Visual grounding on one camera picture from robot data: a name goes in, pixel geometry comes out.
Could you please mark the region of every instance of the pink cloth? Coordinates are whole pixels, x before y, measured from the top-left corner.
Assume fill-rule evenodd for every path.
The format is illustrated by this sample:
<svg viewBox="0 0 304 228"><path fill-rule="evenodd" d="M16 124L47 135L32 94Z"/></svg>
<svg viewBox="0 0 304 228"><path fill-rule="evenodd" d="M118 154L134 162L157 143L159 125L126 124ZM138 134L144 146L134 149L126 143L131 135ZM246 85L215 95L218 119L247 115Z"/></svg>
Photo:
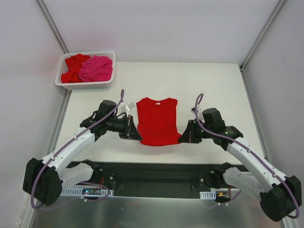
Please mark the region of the pink cloth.
<svg viewBox="0 0 304 228"><path fill-rule="evenodd" d="M111 79L112 60L106 56L93 56L82 63L78 76L84 82L104 82Z"/></svg>

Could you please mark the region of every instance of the crumpled clothing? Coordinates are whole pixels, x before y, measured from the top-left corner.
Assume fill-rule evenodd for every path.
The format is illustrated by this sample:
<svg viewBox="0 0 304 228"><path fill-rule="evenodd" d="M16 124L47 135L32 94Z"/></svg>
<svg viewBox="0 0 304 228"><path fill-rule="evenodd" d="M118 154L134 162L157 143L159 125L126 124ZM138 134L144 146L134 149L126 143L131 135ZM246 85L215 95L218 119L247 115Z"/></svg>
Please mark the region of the crumpled clothing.
<svg viewBox="0 0 304 228"><path fill-rule="evenodd" d="M90 56L77 54L75 56L71 56L70 58L66 58L66 65L68 67L68 72L61 75L62 83L79 83L83 82L79 76L79 70L82 67L82 63L86 62L90 59Z"/></svg>
<svg viewBox="0 0 304 228"><path fill-rule="evenodd" d="M82 64L79 77L83 82L109 81L112 76L112 60L106 56L93 56Z"/></svg>

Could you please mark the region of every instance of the red shirt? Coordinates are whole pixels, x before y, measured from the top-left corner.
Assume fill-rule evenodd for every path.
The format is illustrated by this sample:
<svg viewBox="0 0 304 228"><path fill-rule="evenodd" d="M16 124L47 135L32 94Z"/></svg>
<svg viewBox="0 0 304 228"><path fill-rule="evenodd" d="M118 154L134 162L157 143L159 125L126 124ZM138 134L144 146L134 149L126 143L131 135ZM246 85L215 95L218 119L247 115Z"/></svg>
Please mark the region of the red shirt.
<svg viewBox="0 0 304 228"><path fill-rule="evenodd" d="M136 104L139 121L137 129L142 136L142 144L178 144L177 140L181 135L176 128L176 99L154 101L146 97Z"/></svg>

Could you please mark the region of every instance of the red cloth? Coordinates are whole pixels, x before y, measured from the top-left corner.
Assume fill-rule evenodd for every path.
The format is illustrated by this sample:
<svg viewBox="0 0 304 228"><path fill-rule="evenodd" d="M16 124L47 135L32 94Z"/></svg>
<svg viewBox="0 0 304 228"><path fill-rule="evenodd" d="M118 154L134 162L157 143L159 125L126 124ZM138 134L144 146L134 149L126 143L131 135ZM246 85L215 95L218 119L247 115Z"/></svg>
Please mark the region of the red cloth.
<svg viewBox="0 0 304 228"><path fill-rule="evenodd" d="M82 64L78 76L83 82L105 82L112 76L113 61L107 56L93 56Z"/></svg>
<svg viewBox="0 0 304 228"><path fill-rule="evenodd" d="M78 73L82 67L82 63L86 62L90 56L84 56L81 54L77 54L75 56L71 56L70 58L66 58L66 65L68 68L68 72L61 75L62 83L78 83L83 82L79 77Z"/></svg>
<svg viewBox="0 0 304 228"><path fill-rule="evenodd" d="M142 144L178 144L177 140L181 135L176 128L176 99L154 101L146 97L136 104L139 122L137 129L142 136Z"/></svg>

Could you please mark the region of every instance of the laundry basket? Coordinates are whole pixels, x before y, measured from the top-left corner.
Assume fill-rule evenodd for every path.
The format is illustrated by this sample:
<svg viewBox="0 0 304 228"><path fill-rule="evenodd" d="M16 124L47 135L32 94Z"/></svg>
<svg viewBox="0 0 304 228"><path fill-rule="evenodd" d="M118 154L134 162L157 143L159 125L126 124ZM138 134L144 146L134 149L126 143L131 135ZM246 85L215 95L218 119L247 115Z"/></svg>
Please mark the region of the laundry basket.
<svg viewBox="0 0 304 228"><path fill-rule="evenodd" d="M109 57L112 61L112 75L111 79L109 81L104 81L104 82L81 82L81 83L62 83L61 82L61 75L66 73L68 71L67 64L65 59L70 58L71 56L77 55L77 54L82 54L82 55L89 55L91 57L93 56L107 56ZM90 51L90 52L75 52L75 53L66 53L62 56L56 76L55 76L55 84L57 86L63 86L64 88L68 90L73 90L73 89L101 89L101 88L110 88L111 87L111 82L113 81L114 77L114 70L115 70L115 53L112 51Z"/></svg>

